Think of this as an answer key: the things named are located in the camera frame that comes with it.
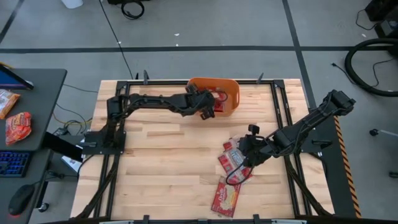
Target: wooden table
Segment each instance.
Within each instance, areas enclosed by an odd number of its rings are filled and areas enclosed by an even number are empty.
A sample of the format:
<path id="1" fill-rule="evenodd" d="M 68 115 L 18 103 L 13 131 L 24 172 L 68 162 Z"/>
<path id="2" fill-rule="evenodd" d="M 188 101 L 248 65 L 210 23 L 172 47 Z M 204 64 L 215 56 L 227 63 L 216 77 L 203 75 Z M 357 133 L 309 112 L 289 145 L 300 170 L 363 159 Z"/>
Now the wooden table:
<path id="1" fill-rule="evenodd" d="M 284 81 L 296 122 L 308 114 L 303 88 L 299 79 Z M 106 100 L 114 96 L 115 89 L 116 81 L 101 82 L 92 130 L 105 125 Z M 181 85 L 131 88 L 131 93 L 148 95 L 183 92 Z M 112 219 L 142 220 L 143 215 L 158 220 L 223 218 L 210 210 L 220 176 L 226 175 L 217 160 L 222 143 L 247 133 L 249 124 L 260 126 L 263 136 L 278 128 L 269 85 L 241 85 L 240 93 L 238 109 L 227 118 L 202 121 L 196 115 L 182 118 L 167 110 L 133 112 L 125 125 L 126 150 L 119 163 Z M 287 125 L 283 111 L 282 117 Z M 308 154 L 301 159 L 308 188 L 333 213 L 322 163 Z M 82 167 L 71 217 L 78 215 L 96 192 L 102 161 L 103 156 L 94 156 Z M 296 189 L 303 213 L 301 193 Z M 102 215 L 106 202 L 103 200 Z M 250 219 L 253 214 L 294 217 L 283 158 L 271 158 L 256 167 L 254 177 L 241 187 L 234 218 Z"/>

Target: gray floor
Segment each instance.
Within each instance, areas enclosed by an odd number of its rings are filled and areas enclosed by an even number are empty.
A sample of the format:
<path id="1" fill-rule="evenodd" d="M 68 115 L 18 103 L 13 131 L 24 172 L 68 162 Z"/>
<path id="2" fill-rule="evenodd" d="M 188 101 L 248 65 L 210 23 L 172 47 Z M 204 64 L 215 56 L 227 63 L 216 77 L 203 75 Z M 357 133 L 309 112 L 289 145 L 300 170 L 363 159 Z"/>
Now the gray floor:
<path id="1" fill-rule="evenodd" d="M 25 0 L 0 43 L 0 49 L 117 47 L 117 43 L 97 0 L 69 10 L 61 1 Z M 369 0 L 289 0 L 301 46 L 350 46 L 376 37 L 375 32 L 355 26 L 356 13 Z M 104 3 L 104 8 L 123 47 L 178 46 L 293 46 L 292 36 L 279 0 L 153 0 L 144 2 L 146 13 L 138 21 L 125 19 L 120 9 Z M 16 5 L 0 1 L 0 30 Z M 365 14 L 359 22 L 371 27 Z M 151 78 L 230 77 L 301 78 L 294 51 L 194 51 L 126 52 L 132 73 L 146 69 Z M 397 179 L 387 176 L 398 170 L 398 138 L 371 137 L 369 129 L 398 132 L 398 100 L 372 96 L 353 86 L 330 64 L 343 66 L 346 52 L 303 52 L 308 76 L 317 103 L 335 88 L 357 101 L 356 109 L 341 119 L 363 217 L 398 220 Z M 371 65 L 389 59 L 384 52 L 360 52 L 353 66 L 373 83 Z M 0 54 L 0 61 L 20 68 L 65 68 L 65 83 L 97 90 L 100 80 L 128 79 L 120 53 Z M 383 89 L 396 90 L 398 63 L 376 67 Z M 64 87 L 58 103 L 79 112 L 86 119 L 93 114 L 96 95 Z M 78 119 L 59 108 L 62 120 Z M 60 124 L 51 120 L 49 131 Z M 45 200 L 52 204 L 46 213 L 34 212 L 30 223 L 66 220 L 76 184 L 50 184 Z"/>

